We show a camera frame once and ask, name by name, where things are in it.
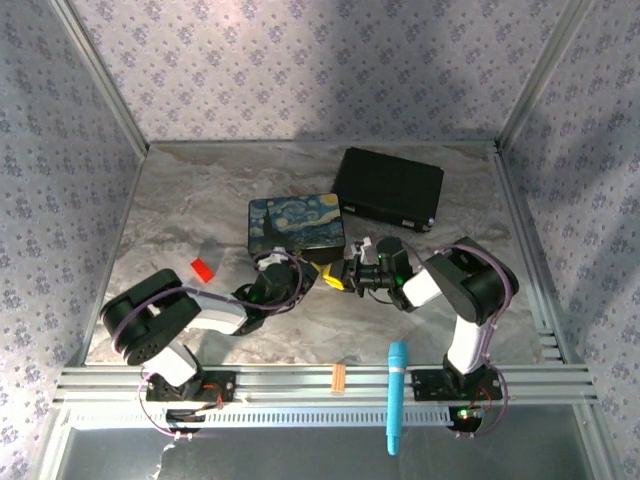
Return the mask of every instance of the marble surface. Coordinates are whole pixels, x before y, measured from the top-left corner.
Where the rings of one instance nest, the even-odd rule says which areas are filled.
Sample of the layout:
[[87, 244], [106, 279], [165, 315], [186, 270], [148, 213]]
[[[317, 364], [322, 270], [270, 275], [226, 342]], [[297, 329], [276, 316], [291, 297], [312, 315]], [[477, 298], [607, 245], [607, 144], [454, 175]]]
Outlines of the marble surface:
[[[174, 269], [185, 283], [197, 284], [190, 267], [196, 257], [216, 271], [207, 286], [212, 291], [229, 293], [253, 281], [255, 272], [245, 246], [248, 202], [328, 192], [346, 147], [294, 143], [153, 145], [105, 301], [165, 267]], [[527, 279], [507, 214], [493, 186], [488, 150], [437, 145], [365, 148], [443, 168], [438, 215], [427, 234], [345, 215], [347, 241], [368, 235], [375, 244], [383, 236], [397, 235], [427, 258], [440, 245], [464, 235], [474, 238], [512, 267], [523, 287], [500, 321], [491, 345], [492, 359], [502, 364], [538, 363], [541, 348], [524, 288]], [[373, 172], [364, 172], [365, 178], [367, 174]], [[268, 318], [261, 329], [248, 336], [191, 329], [179, 340], [203, 364], [384, 364], [389, 343], [399, 340], [408, 342], [411, 363], [438, 364], [451, 343], [454, 319], [442, 297], [408, 314], [317, 282], [295, 310]], [[109, 343], [104, 326], [98, 322], [87, 362], [122, 362]]]

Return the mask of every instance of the red block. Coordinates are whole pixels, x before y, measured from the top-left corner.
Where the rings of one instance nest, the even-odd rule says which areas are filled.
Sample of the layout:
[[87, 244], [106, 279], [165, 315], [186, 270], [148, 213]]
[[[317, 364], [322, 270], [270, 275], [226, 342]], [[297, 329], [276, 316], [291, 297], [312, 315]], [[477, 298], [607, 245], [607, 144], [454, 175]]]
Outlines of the red block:
[[208, 283], [213, 278], [213, 271], [211, 271], [211, 269], [207, 267], [207, 264], [199, 258], [196, 258], [191, 262], [191, 267], [196, 271], [200, 280], [204, 283]]

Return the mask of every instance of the floral wallpaper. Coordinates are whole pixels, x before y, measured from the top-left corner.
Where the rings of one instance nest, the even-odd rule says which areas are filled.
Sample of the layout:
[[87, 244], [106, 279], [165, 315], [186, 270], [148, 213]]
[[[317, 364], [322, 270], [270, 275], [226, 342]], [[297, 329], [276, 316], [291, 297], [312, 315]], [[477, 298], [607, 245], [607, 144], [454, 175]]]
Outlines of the floral wallpaper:
[[137, 160], [44, 0], [0, 2], [0, 478], [23, 478]]
[[596, 1], [507, 152], [629, 478], [640, 478], [639, 46], [638, 2]]
[[565, 1], [75, 0], [147, 141], [492, 139]]

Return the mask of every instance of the blue marker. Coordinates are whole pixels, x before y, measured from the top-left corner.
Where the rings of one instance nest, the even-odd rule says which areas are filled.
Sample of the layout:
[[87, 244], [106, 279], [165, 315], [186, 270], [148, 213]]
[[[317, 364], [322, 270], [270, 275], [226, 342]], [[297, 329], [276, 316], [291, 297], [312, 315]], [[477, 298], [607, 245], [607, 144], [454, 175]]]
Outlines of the blue marker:
[[394, 342], [389, 347], [389, 393], [387, 397], [387, 451], [397, 455], [402, 437], [402, 402], [404, 400], [404, 373], [409, 353], [407, 345]]

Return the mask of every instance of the starry night tin box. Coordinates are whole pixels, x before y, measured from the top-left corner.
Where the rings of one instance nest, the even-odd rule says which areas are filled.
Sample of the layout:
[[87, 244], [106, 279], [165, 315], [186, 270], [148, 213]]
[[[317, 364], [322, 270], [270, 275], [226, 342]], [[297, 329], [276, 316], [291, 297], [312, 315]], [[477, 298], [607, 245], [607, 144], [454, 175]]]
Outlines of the starry night tin box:
[[249, 202], [249, 253], [282, 246], [326, 265], [343, 258], [344, 229], [337, 195], [261, 198]]

